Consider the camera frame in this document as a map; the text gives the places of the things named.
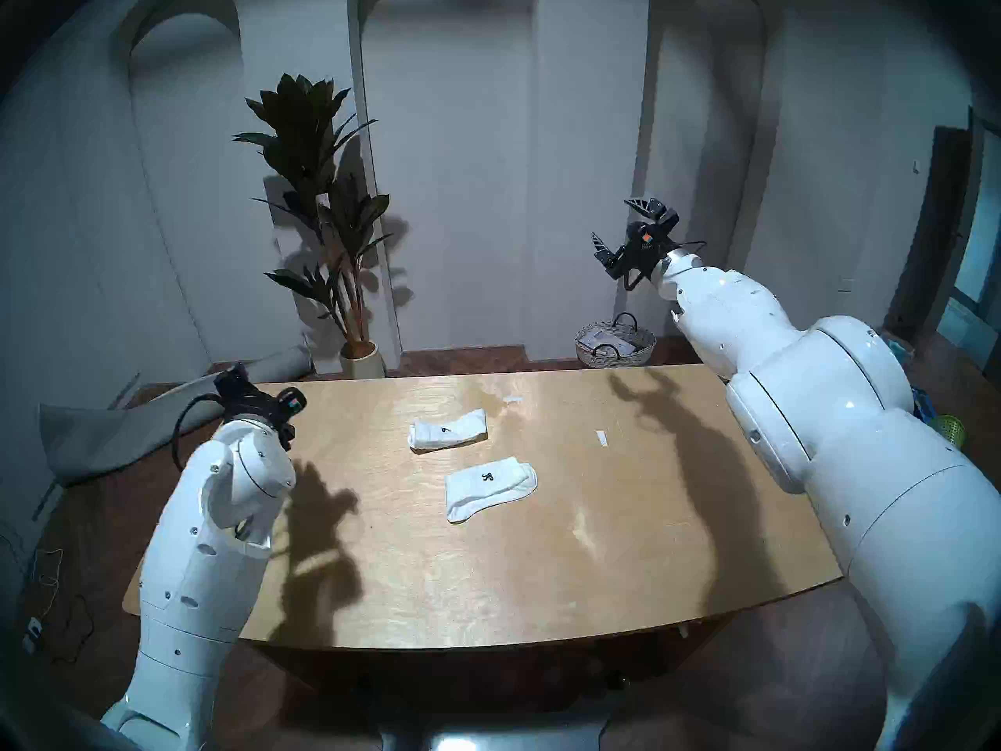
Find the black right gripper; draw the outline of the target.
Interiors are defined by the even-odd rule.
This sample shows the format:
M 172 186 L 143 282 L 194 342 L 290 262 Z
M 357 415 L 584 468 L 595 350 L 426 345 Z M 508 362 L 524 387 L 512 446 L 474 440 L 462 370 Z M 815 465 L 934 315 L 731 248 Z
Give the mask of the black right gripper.
M 680 217 L 654 197 L 626 198 L 624 204 L 640 219 L 627 225 L 624 243 L 615 252 L 592 232 L 595 258 L 613 280 L 628 281 L 634 271 L 638 274 L 635 281 L 649 279 L 657 264 L 678 248 L 671 234 Z

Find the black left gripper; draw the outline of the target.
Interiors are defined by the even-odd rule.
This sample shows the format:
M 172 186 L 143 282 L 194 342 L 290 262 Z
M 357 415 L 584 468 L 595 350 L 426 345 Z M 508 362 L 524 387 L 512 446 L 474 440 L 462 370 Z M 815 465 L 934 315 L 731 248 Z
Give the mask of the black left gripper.
M 224 422 L 254 419 L 272 428 L 283 449 L 295 438 L 291 420 L 307 406 L 307 399 L 295 386 L 270 395 L 249 381 L 245 367 L 232 367 L 213 379 L 216 400 L 223 408 Z

